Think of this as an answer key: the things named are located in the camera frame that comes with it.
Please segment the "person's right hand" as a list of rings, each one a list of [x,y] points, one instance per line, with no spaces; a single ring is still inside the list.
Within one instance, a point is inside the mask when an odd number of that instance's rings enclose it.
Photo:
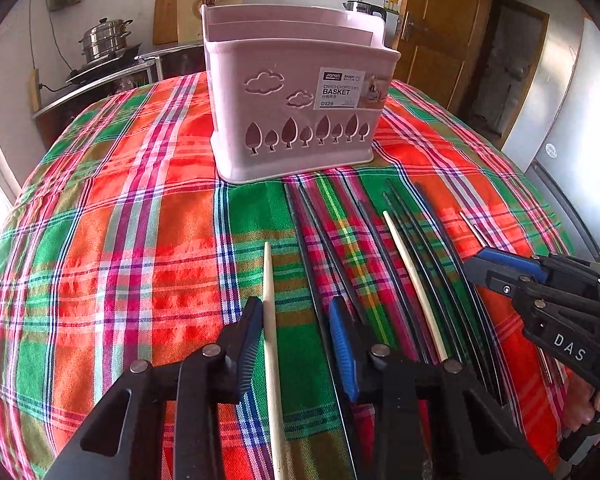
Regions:
[[[592,422],[595,412],[600,412],[600,393],[580,376],[571,373],[567,388],[562,426],[577,431]]]

